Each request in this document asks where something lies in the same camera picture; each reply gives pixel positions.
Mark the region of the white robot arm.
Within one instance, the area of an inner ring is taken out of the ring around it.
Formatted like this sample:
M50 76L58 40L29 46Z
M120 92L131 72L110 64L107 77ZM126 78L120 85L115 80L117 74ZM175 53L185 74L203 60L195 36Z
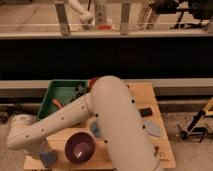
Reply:
M13 119L7 138L12 150L29 149L65 128L94 116L116 171L164 171L130 89L120 78L103 76L91 91L33 124Z

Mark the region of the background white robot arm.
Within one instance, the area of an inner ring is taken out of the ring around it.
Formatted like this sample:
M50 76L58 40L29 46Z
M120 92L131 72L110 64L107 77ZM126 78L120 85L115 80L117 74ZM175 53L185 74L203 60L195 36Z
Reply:
M83 24L89 24L93 21L92 13L86 10L78 0L68 0L68 3L73 10L79 13L80 21Z

